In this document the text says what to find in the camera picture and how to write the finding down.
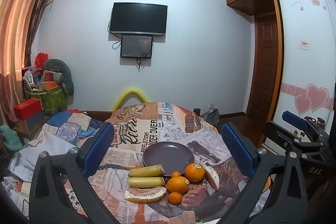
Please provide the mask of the dark purple plate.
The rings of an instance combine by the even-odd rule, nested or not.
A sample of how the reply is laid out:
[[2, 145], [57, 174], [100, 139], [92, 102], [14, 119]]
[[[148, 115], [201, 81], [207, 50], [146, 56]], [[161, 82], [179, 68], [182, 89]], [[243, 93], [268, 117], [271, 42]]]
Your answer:
[[161, 165], [165, 176], [173, 172], [184, 174], [185, 168], [194, 162], [194, 154], [183, 144], [161, 141], [149, 146], [142, 155], [145, 166]]

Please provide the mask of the small black wall monitor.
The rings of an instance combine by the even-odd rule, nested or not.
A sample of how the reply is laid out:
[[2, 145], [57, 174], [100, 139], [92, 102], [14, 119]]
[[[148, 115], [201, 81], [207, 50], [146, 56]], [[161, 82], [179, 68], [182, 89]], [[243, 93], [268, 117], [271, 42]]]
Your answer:
[[145, 35], [123, 35], [121, 39], [121, 58], [151, 59], [153, 37]]

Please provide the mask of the newspaper print tablecloth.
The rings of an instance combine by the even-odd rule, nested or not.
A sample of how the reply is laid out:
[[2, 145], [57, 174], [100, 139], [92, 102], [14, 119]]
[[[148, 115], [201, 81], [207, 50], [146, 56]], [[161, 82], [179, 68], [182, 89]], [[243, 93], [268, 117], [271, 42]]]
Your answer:
[[[247, 183], [217, 129], [195, 113], [170, 103], [136, 104], [109, 118], [114, 139], [89, 182], [104, 205], [121, 223], [198, 223], [221, 218]], [[141, 205], [125, 200], [127, 172], [145, 166], [142, 155], [158, 142], [183, 144], [194, 162], [211, 166], [220, 178], [215, 191], [206, 178], [193, 182], [179, 205], [167, 197]]]

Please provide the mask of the brown wooden door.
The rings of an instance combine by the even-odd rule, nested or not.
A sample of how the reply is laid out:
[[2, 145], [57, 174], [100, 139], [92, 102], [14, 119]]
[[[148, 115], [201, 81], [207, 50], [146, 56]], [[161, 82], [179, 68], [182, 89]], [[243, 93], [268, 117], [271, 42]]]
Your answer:
[[276, 15], [257, 16], [252, 86], [247, 117], [258, 124], [268, 118], [276, 83], [278, 35]]

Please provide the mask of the yellow foam arch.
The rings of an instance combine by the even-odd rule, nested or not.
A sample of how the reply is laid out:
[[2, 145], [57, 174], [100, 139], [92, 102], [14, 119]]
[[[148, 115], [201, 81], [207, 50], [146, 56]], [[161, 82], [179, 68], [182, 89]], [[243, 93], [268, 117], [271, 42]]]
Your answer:
[[149, 102], [146, 95], [143, 94], [142, 91], [136, 88], [128, 88], [118, 97], [118, 99], [116, 100], [116, 102], [112, 107], [112, 111], [120, 109], [124, 105], [124, 103], [131, 98], [137, 98], [141, 103]]

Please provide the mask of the sugarcane piece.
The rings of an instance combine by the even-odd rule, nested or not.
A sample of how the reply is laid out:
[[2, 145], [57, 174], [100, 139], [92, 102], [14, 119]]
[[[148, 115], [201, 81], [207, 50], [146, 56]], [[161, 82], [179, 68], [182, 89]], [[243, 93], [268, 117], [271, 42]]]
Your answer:
[[158, 177], [164, 174], [165, 171], [160, 164], [128, 170], [129, 177]]
[[130, 188], [155, 188], [164, 186], [165, 180], [162, 177], [130, 177], [128, 178]]

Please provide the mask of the orange striped curtain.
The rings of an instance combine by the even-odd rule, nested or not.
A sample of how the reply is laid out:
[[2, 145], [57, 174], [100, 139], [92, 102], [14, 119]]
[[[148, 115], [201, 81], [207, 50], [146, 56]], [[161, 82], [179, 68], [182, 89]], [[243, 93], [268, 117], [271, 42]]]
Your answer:
[[13, 107], [23, 101], [22, 69], [48, 0], [1, 0], [1, 123], [14, 124]]

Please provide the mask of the wall mounted black television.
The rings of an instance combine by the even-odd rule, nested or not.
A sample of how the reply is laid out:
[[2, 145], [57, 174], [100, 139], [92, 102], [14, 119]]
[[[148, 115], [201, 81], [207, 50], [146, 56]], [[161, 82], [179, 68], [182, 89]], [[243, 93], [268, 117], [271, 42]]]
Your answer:
[[114, 2], [109, 23], [111, 34], [165, 36], [167, 5]]

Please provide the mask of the small mandarin front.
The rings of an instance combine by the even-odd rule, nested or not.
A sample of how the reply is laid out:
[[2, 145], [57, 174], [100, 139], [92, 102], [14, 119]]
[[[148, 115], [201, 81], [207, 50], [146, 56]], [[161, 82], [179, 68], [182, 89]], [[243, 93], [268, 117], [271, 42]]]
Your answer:
[[179, 205], [182, 202], [182, 199], [183, 199], [182, 195], [178, 192], [171, 192], [168, 195], [168, 201], [172, 205]]

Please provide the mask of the green storage box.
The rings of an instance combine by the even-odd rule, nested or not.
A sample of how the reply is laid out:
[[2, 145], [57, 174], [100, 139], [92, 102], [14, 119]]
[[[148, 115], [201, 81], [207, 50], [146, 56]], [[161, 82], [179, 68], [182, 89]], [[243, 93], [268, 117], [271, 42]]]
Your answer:
[[27, 90], [25, 98], [36, 98], [41, 100], [43, 112], [46, 115], [54, 115], [60, 111], [67, 110], [67, 97], [61, 86], [49, 90]]

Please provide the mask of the large pomelo peel slice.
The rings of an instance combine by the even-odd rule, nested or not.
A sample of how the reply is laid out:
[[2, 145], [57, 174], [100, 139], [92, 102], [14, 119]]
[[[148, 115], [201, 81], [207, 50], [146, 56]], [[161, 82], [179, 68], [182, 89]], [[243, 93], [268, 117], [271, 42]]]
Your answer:
[[163, 199], [166, 193], [167, 190], [163, 186], [147, 189], [129, 188], [125, 191], [125, 200], [133, 203], [153, 203]]

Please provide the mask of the small mandarin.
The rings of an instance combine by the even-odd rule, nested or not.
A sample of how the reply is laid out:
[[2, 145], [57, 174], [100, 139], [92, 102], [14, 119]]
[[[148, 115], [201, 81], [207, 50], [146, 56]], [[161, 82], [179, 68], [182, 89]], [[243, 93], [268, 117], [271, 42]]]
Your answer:
[[178, 192], [171, 192], [168, 195], [168, 201], [172, 205], [179, 205], [182, 202], [182, 199], [183, 199], [182, 195]]
[[179, 177], [179, 176], [181, 176], [181, 173], [178, 172], [178, 171], [175, 171], [175, 172], [173, 172], [173, 173], [171, 174], [171, 178]]

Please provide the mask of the small pomelo peel slice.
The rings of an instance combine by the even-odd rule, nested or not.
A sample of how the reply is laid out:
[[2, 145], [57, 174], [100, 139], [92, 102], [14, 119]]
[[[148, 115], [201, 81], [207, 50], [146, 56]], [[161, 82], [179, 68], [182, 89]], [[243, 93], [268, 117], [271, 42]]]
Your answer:
[[205, 178], [209, 182], [210, 186], [215, 190], [218, 191], [220, 187], [220, 178], [215, 169], [211, 166], [205, 167]]

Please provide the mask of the large orange with sticker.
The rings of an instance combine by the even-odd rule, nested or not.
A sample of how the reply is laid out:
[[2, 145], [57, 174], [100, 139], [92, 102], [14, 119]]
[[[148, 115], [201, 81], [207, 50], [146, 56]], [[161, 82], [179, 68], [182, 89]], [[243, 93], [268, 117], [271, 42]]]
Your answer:
[[199, 163], [189, 164], [184, 171], [185, 178], [190, 182], [200, 182], [205, 178], [205, 168]]

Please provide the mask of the red box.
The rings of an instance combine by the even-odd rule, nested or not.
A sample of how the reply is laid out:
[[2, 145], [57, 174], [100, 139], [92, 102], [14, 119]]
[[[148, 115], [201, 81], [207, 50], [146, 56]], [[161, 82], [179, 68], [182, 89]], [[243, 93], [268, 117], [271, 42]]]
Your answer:
[[30, 98], [13, 107], [16, 118], [26, 120], [39, 111], [42, 111], [40, 99]]

